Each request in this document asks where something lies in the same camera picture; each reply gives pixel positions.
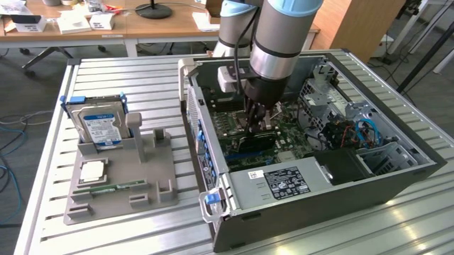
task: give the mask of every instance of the blue clip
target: blue clip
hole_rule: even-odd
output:
[[[128,105],[127,105],[127,102],[128,102],[128,99],[127,99],[127,95],[123,93],[123,91],[120,92],[120,99],[122,99],[122,103],[123,103],[123,110],[124,110],[124,113],[128,113]]]
[[[68,109],[66,108],[66,96],[61,96],[60,97],[60,106],[61,106],[61,109],[64,110],[66,114],[68,115],[68,118],[71,118],[71,115],[68,113]]]
[[[78,96],[78,97],[71,97],[68,104],[74,105],[74,104],[83,104],[86,103],[86,96]]]
[[[220,202],[220,196],[219,196],[218,193],[215,193],[215,194],[208,194],[208,195],[206,196],[206,204],[207,204],[207,205],[211,205],[211,204],[219,203],[219,202]]]
[[[198,141],[202,141],[203,131],[200,130],[198,133]]]

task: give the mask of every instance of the gray carpet floor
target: gray carpet floor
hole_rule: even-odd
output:
[[[405,16],[402,20],[395,20],[389,35],[395,38],[399,31],[405,26],[405,22],[409,18]],[[407,43],[411,35],[418,31],[417,27],[411,30],[410,36],[402,45]],[[439,31],[430,33],[429,38],[422,44],[418,52],[414,55],[407,56],[409,63],[403,63],[399,69],[395,71],[394,78],[401,83],[410,73],[414,65],[418,63],[425,53],[430,49],[435,40],[441,36]],[[150,51],[159,53],[164,44],[156,44],[152,46],[143,46]],[[170,45],[160,53],[167,53]],[[419,76],[441,61],[443,56],[450,52],[454,47],[454,40],[450,39],[433,60],[427,63],[426,68],[422,70]],[[203,52],[203,46],[194,44],[194,53]],[[31,69],[35,70],[37,76],[33,79],[27,78],[23,75],[20,66],[27,63],[33,55],[37,55],[43,49],[31,48],[31,56],[20,54],[19,49],[11,49],[5,57],[0,59],[0,91],[3,91],[3,99],[0,100],[0,117],[11,114],[31,114],[36,111],[52,110],[55,101],[57,99],[60,83],[63,79],[67,59],[60,53],[52,53],[37,65]],[[126,57],[126,48],[122,45],[108,45],[107,52],[102,53],[96,49],[96,46],[68,48],[68,52],[78,58],[100,58],[100,57]],[[190,44],[176,43],[174,47],[174,54],[188,54]],[[386,68],[393,71],[397,66],[394,63]],[[431,118],[431,120],[441,126],[441,128],[454,135],[454,61],[446,66],[442,75],[430,73],[422,80],[418,86],[411,90],[410,96],[417,103],[421,111]],[[374,68],[374,71],[386,78],[389,76],[385,68]],[[397,84],[390,80],[389,83],[393,86]],[[43,115],[31,120],[31,122],[40,122],[48,120],[51,115]],[[21,125],[12,125],[8,128],[21,129]],[[29,198],[29,192],[32,183],[35,180],[36,169],[39,166],[39,160],[44,141],[47,138],[48,124],[27,127],[27,142],[11,155],[4,159],[16,173],[19,187],[23,195],[24,205],[16,217],[13,217],[8,223],[20,223],[25,213],[25,204]],[[3,146],[13,137],[15,133],[7,133],[0,131],[0,146]],[[0,180],[0,188],[3,187],[4,179]],[[4,192],[0,193],[0,221],[5,219],[17,207],[17,195],[15,186],[11,183]],[[19,228],[0,228],[0,255],[12,254],[15,244],[19,235]]]

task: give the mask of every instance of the sticker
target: sticker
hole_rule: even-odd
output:
[[[84,122],[95,144],[112,146],[120,143],[122,135],[119,128],[114,126],[114,114],[87,115]]]
[[[102,35],[103,38],[118,38],[123,37],[123,35]]]
[[[264,173],[264,178],[278,200],[311,191],[295,166]]]
[[[256,179],[256,178],[262,178],[263,177],[263,170],[247,172],[247,174],[248,174],[248,178],[251,180]]]

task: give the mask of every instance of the paper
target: paper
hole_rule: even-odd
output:
[[[192,12],[192,18],[202,32],[219,31],[220,25],[210,23],[207,14],[204,12]]]
[[[25,1],[21,0],[0,0],[0,14],[33,15],[25,7]]]

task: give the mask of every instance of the blue cable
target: blue cable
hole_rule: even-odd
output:
[[[17,180],[16,180],[16,176],[15,176],[13,171],[11,171],[5,166],[0,166],[0,168],[3,168],[5,171],[8,171],[11,177],[13,178],[15,187],[16,187],[16,191],[17,191],[17,199],[19,199],[17,209],[13,212],[13,214],[11,214],[11,216],[0,222],[0,225],[1,225],[1,224],[5,224],[8,222],[8,220],[11,220],[19,214],[19,211],[20,211],[20,208],[21,208],[21,195],[20,195],[19,184],[17,184]]]
[[[378,136],[378,144],[381,144],[382,138],[381,138],[381,133],[378,132],[378,128],[377,128],[377,126],[375,126],[375,123],[374,123],[374,121],[371,121],[371,120],[369,120],[369,119],[366,119],[366,118],[362,118],[362,119],[357,122],[357,124],[355,124],[355,131],[357,131],[357,133],[358,133],[359,139],[361,139],[362,141],[366,141],[365,138],[363,138],[363,136],[362,136],[362,134],[361,134],[361,132],[359,132],[359,122],[361,122],[361,121],[367,122],[367,123],[371,125],[371,127],[373,127],[373,129],[374,129],[374,132],[375,132],[375,134],[377,134],[377,136]]]
[[[17,132],[17,133],[21,134],[21,141],[20,141],[19,145],[17,145],[9,152],[7,152],[7,153],[4,153],[4,154],[0,155],[0,157],[4,157],[4,156],[7,156],[7,155],[9,155],[11,153],[13,153],[13,152],[20,148],[20,146],[24,145],[27,135],[25,135],[25,133],[24,133],[23,130],[7,129],[7,128],[4,128],[4,127],[0,127],[0,130],[7,131],[7,132]]]

